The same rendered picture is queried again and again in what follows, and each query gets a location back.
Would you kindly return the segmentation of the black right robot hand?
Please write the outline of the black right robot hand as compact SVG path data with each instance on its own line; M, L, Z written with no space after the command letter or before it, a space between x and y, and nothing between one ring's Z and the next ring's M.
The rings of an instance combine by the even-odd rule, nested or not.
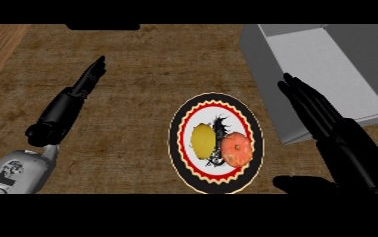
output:
M351 118L341 116L325 96L289 73L277 87L316 140L334 181L280 175L273 185L286 194L378 195L378 145Z

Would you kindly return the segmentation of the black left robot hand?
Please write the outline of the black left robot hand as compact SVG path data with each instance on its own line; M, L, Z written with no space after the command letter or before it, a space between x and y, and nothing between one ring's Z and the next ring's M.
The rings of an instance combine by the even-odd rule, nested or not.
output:
M63 140L77 120L87 96L105 72L105 57L100 56L86 69L74 86L66 87L56 95L37 123L28 127L25 135L32 146L57 145Z

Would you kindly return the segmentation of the grey cardboard box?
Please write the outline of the grey cardboard box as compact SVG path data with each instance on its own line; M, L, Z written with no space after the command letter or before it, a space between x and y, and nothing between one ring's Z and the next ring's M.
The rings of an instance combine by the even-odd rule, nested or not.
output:
M322 24L246 24L239 46L283 144L311 138L277 88L285 74L325 95L344 117L378 124L378 93Z

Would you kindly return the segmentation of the black red white patterned plate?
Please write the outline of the black red white patterned plate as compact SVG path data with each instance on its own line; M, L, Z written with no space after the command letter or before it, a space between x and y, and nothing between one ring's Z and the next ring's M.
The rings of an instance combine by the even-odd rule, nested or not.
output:
M196 157L192 131L207 124L215 133L215 147L207 159ZM233 132L251 141L252 159L233 168L221 158L221 140ZM233 194L252 182L264 157L263 131L248 106L230 95L202 93L180 106L168 130L168 155L176 173L184 184L199 193Z

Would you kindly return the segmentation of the yellow lemon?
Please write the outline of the yellow lemon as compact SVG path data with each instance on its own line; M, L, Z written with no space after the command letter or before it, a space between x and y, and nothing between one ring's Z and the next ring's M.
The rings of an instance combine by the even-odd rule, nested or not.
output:
M190 142L196 157L207 159L215 147L215 133L207 124L193 128Z

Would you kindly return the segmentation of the small orange pumpkin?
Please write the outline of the small orange pumpkin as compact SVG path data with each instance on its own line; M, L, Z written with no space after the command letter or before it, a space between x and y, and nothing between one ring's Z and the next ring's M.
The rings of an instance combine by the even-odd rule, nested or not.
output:
M221 158L233 167L244 167L252 159L252 146L246 136L239 133L230 133L221 140Z

